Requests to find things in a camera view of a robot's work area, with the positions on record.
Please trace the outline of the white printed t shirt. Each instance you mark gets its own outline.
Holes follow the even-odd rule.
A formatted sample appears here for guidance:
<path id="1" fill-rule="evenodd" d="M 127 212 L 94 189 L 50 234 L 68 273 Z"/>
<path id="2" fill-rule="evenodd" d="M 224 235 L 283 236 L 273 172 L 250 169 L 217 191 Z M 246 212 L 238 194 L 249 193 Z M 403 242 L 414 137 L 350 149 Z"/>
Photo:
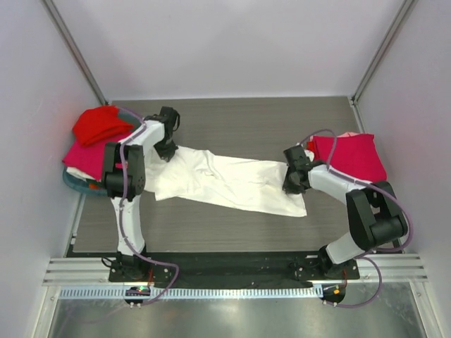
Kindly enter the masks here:
<path id="1" fill-rule="evenodd" d="M 153 192 L 157 201 L 178 197 L 243 211 L 307 216 L 302 195 L 283 191 L 288 167 L 281 162 L 219 156 L 179 146 L 169 162 L 152 150 L 144 164 L 144 190 Z"/>

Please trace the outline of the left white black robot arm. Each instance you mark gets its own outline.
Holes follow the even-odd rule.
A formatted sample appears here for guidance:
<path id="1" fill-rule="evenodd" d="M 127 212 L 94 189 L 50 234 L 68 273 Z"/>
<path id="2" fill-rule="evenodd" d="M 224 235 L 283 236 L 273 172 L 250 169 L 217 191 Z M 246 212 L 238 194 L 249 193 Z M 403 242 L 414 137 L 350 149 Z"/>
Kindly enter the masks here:
<path id="1" fill-rule="evenodd" d="M 138 118 L 140 126 L 118 142 L 104 148 L 101 183 L 111 199 L 118 227 L 116 260 L 125 265 L 125 273 L 139 282 L 149 274 L 149 264 L 142 258 L 146 244 L 140 224 L 140 197 L 146 183 L 145 159 L 152 150 L 169 162 L 178 147 L 173 133 L 180 126 L 180 114 L 164 106 L 158 115 Z"/>

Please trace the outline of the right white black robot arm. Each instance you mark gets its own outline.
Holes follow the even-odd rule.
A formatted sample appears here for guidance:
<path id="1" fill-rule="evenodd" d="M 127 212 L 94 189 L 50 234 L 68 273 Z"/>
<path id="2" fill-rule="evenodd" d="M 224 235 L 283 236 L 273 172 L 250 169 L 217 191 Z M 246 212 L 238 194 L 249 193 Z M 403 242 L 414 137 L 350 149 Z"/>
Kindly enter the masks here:
<path id="1" fill-rule="evenodd" d="M 342 202 L 347 209 L 348 232 L 319 249 L 317 264 L 323 277 L 336 277 L 353 258 L 408 234 L 408 222 L 390 183 L 371 184 L 325 161 L 311 161 L 301 145 L 283 153 L 288 165 L 285 193 L 303 194 L 315 189 Z"/>

